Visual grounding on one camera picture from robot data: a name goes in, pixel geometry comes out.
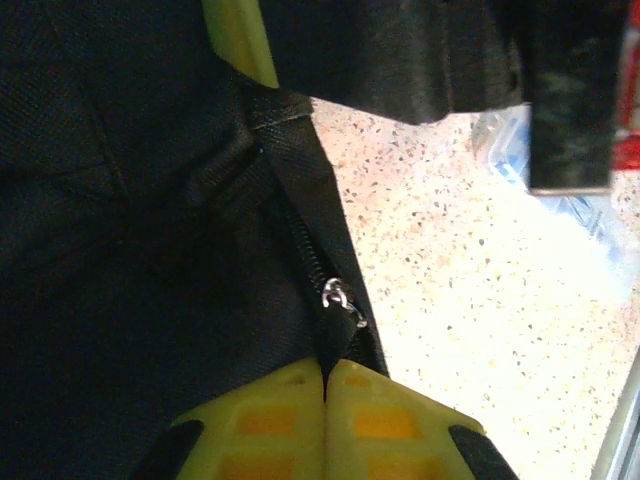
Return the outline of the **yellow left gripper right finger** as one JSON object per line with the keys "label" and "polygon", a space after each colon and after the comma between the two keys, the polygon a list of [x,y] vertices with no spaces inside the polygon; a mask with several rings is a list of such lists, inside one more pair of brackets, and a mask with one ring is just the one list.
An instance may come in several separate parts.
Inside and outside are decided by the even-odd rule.
{"label": "yellow left gripper right finger", "polygon": [[328,382],[326,480],[519,480],[475,419],[342,360]]}

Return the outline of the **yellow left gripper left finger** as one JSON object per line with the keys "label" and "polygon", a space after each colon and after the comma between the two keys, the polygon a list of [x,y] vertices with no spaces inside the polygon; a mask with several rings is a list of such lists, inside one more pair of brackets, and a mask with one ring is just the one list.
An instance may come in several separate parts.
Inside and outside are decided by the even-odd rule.
{"label": "yellow left gripper left finger", "polygon": [[129,480],[324,480],[323,378],[312,359],[180,415]]}

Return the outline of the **black backpack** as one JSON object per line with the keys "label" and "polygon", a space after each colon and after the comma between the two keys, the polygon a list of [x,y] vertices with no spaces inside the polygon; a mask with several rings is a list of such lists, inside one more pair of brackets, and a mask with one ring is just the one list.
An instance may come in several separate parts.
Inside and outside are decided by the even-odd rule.
{"label": "black backpack", "polygon": [[389,378],[313,98],[417,125],[527,102],[530,188],[610,181],[630,0],[0,0],[0,480],[129,480],[298,361]]}

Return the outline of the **clear plastic bag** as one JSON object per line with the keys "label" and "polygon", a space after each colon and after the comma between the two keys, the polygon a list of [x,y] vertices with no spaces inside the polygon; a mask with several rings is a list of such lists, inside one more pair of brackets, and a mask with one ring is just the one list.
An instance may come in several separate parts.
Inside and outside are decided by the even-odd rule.
{"label": "clear plastic bag", "polygon": [[[472,130],[476,157],[516,189],[529,191],[530,106],[517,105],[480,115]],[[640,272],[640,241],[624,225],[603,194],[553,193],[535,200],[549,212],[572,221],[611,267]]]}

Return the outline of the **red object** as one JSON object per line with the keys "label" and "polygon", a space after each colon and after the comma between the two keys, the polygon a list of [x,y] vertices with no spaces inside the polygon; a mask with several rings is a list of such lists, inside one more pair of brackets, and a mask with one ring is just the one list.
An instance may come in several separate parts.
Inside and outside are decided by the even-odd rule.
{"label": "red object", "polygon": [[640,171],[640,0],[630,0],[623,38],[613,165]]}

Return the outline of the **aluminium front rail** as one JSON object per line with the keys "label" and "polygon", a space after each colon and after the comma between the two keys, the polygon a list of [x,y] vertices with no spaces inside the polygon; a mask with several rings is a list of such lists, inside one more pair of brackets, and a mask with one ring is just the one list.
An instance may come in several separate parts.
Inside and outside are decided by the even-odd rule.
{"label": "aluminium front rail", "polygon": [[640,480],[640,383],[625,385],[590,480]]}

